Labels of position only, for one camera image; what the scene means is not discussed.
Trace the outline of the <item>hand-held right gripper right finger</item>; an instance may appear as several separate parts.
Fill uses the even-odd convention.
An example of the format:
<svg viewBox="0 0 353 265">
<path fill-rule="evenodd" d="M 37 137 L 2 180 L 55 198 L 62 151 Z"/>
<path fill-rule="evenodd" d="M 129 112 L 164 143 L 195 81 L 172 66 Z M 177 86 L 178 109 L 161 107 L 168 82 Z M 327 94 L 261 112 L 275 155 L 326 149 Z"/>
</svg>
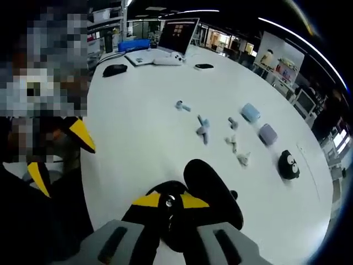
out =
<svg viewBox="0 0 353 265">
<path fill-rule="evenodd" d="M 270 264 L 240 231 L 235 201 L 224 208 L 184 193 L 180 203 L 170 218 L 169 245 L 183 253 L 186 264 Z"/>
</svg>

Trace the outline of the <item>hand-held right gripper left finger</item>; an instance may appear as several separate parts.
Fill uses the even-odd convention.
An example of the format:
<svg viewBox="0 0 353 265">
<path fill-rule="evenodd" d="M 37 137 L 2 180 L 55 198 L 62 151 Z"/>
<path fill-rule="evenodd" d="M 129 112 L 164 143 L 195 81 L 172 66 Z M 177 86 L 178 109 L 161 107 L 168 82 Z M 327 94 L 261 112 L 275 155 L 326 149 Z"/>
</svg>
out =
<svg viewBox="0 0 353 265">
<path fill-rule="evenodd" d="M 55 264 L 153 264 L 165 225 L 160 193 L 135 200 L 122 220 L 86 237 L 75 255 Z"/>
</svg>

